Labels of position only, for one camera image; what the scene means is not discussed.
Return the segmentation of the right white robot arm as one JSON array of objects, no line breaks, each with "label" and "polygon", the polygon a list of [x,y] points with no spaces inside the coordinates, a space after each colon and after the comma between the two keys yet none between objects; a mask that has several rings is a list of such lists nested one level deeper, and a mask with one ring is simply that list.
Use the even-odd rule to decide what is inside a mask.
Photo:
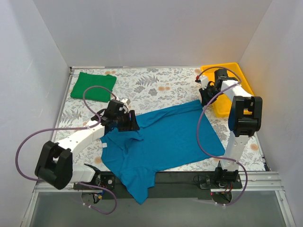
[{"label": "right white robot arm", "polygon": [[261,127],[263,100],[254,96],[241,86],[241,78],[234,74],[228,75],[230,69],[213,67],[214,80],[200,73],[196,82],[201,84],[199,89],[201,104],[207,108],[220,95],[225,94],[231,101],[231,110],[228,117],[230,136],[225,153],[219,158],[218,166],[213,172],[199,176],[199,186],[202,189],[240,189],[242,188],[239,176],[240,158],[245,145]]}]

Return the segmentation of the blue t shirt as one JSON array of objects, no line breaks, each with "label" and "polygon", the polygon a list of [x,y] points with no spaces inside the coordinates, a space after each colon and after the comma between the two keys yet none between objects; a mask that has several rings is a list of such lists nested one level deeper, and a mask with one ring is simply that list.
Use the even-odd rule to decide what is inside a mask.
[{"label": "blue t shirt", "polygon": [[113,129],[100,140],[104,165],[139,203],[148,197],[158,171],[222,156],[224,147],[199,100],[141,114],[138,131]]}]

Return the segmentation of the yellow plastic tray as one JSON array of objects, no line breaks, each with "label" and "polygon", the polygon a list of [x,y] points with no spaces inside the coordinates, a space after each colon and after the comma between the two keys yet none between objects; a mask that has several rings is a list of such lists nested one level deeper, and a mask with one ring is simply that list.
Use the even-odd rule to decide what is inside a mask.
[{"label": "yellow plastic tray", "polygon": [[[202,65],[201,71],[204,71],[205,69],[214,66],[221,66],[234,71],[241,78],[241,86],[243,87],[243,89],[246,92],[250,93],[251,95],[254,95],[238,63],[230,62],[230,63],[213,64],[213,65]],[[218,68],[207,70],[205,73],[203,73],[203,75],[207,76],[209,81],[214,81],[214,72],[216,70],[218,70]],[[225,94],[220,95],[217,98],[217,100],[213,103],[213,110],[216,117],[228,117],[231,106],[232,106],[232,102],[227,97],[227,95]]]}]

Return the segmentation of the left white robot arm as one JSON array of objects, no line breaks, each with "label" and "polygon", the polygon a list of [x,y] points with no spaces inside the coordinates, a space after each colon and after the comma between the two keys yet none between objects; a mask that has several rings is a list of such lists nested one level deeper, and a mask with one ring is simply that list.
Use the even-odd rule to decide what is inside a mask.
[{"label": "left white robot arm", "polygon": [[89,164],[76,165],[74,158],[95,140],[100,139],[113,129],[119,132],[138,131],[135,112],[129,109],[130,100],[109,101],[106,109],[93,116],[83,130],[56,143],[48,141],[41,150],[35,175],[58,190],[69,183],[85,183],[96,189],[101,183],[101,171]]}]

